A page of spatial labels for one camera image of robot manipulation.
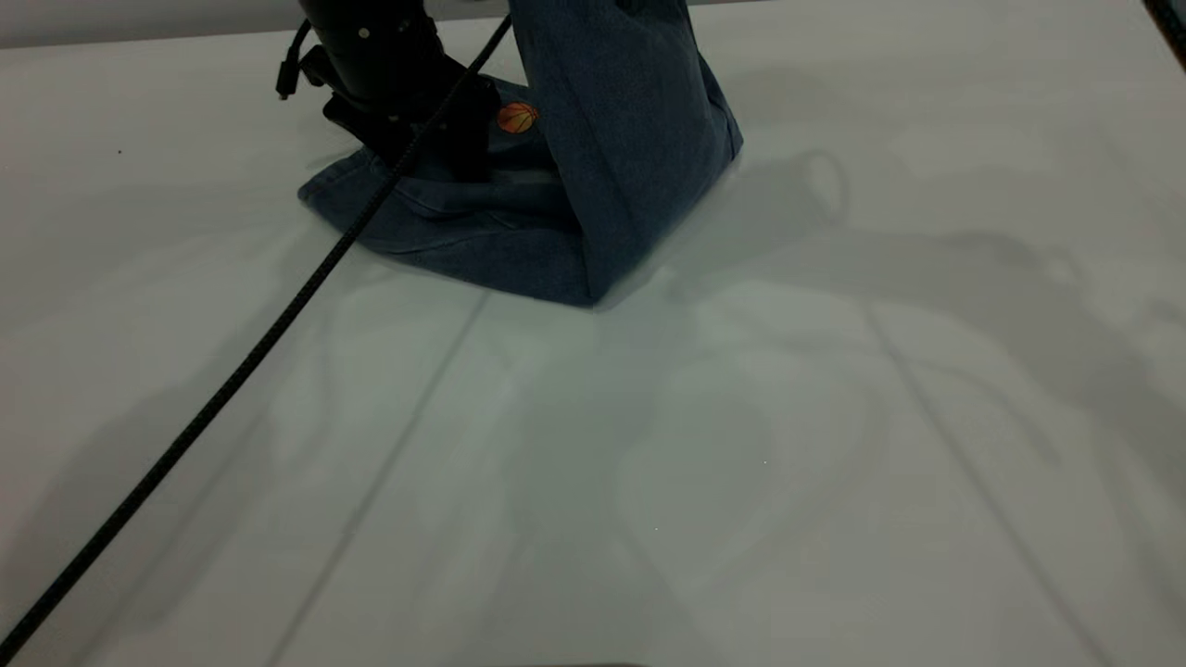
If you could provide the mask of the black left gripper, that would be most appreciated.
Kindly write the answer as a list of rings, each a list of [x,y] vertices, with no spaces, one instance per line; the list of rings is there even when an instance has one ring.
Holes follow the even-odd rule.
[[[429,148],[455,182],[487,182],[496,87],[446,53],[423,1],[301,1],[318,46],[300,62],[331,96],[323,117],[398,169],[414,141],[403,121],[428,121]]]

